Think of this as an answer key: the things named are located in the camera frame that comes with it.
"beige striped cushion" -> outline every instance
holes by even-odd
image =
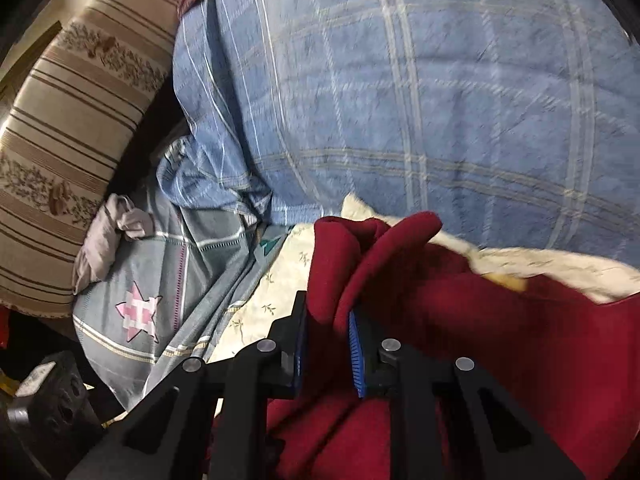
[[[0,137],[0,303],[68,316],[71,269],[168,75],[178,0],[93,0],[49,45]]]

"blue plaid blanket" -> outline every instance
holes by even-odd
[[[640,51],[601,0],[204,0],[174,82],[177,205],[293,224],[354,192],[640,267]]]

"metal screw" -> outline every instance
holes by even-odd
[[[398,339],[385,339],[382,342],[382,349],[386,350],[387,352],[395,352],[396,350],[399,350],[400,347],[402,345],[400,344],[400,342],[398,341]]]
[[[456,359],[456,367],[463,372],[470,372],[476,364],[468,357],[459,357]]]
[[[200,361],[200,359],[198,359],[197,357],[189,357],[188,359],[184,360],[182,362],[182,369],[185,372],[197,372],[198,370],[200,370],[200,367],[202,366],[202,361]]]
[[[276,342],[271,339],[262,339],[258,341],[258,352],[271,352],[276,348]]]

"pillow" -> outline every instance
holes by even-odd
[[[172,64],[178,0],[93,0],[47,47],[0,130],[0,304],[64,317],[107,184]]]

